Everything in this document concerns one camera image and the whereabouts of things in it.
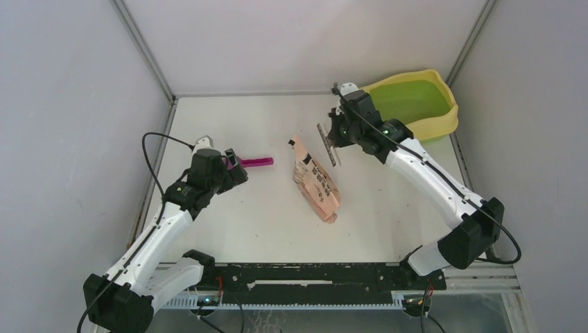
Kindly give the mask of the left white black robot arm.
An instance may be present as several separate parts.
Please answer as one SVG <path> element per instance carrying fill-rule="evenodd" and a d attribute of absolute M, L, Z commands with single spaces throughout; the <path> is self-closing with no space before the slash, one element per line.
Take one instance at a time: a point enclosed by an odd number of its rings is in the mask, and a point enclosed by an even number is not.
<path fill-rule="evenodd" d="M 195 149 L 191 166 L 164 192 L 147 229 L 106 273 L 86 279 L 82 318 L 111 332 L 145 332 L 158 310 L 181 291 L 193 285 L 212 287 L 217 278 L 214 258 L 197 250 L 187 251 L 162 273 L 155 270 L 213 196 L 247 180 L 232 149 Z"/>

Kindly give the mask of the pink cat litter bag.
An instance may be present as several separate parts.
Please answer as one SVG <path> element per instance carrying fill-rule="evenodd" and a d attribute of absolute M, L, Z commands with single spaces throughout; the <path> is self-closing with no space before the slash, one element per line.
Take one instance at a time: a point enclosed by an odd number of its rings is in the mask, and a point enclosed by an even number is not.
<path fill-rule="evenodd" d="M 293 180 L 299 191 L 323 222 L 334 223 L 341 204 L 337 186 L 297 135 L 293 135 L 288 144 L 295 154 Z"/>

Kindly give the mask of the black sealing clip strip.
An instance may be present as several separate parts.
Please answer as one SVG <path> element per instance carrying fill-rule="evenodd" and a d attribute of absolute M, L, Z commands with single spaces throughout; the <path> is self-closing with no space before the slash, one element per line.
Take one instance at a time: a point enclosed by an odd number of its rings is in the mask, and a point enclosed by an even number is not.
<path fill-rule="evenodd" d="M 319 136 L 321 137 L 322 143 L 325 146 L 325 149 L 327 151 L 327 155 L 329 157 L 329 160 L 331 162 L 332 167 L 340 166 L 340 158 L 338 157 L 338 154 L 336 152 L 334 145 L 331 143 L 331 141 L 327 137 L 327 133 L 325 132 L 325 127 L 323 126 L 322 123 L 318 123 L 316 125 L 316 127 L 318 129 L 318 133 L 319 133 Z"/>

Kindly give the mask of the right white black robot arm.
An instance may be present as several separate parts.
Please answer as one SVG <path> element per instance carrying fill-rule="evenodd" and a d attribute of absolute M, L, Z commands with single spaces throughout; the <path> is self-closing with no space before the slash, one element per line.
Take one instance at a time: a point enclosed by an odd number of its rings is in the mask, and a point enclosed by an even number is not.
<path fill-rule="evenodd" d="M 500 200 L 485 200 L 447 173 L 420 141 L 398 119 L 384 121 L 372 97 L 352 87 L 343 92 L 332 87 L 339 105 L 329 112 L 331 145 L 357 145 L 364 153 L 400 173 L 416 186 L 439 211 L 449 233 L 420 246 L 403 260 L 401 281 L 420 288 L 429 274 L 446 267 L 466 269 L 490 248 L 502 233 L 504 206 Z"/>

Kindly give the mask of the magenta plastic scoop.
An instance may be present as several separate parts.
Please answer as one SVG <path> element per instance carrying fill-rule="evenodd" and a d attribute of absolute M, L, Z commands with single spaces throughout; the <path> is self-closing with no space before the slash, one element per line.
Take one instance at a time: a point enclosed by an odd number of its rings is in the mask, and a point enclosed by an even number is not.
<path fill-rule="evenodd" d="M 236 161 L 238 163 L 238 169 L 247 169 L 252 167 L 266 167 L 271 166 L 274 164 L 274 159 L 272 157 L 263 157 L 257 159 L 242 159 L 239 156 L 236 156 Z"/>

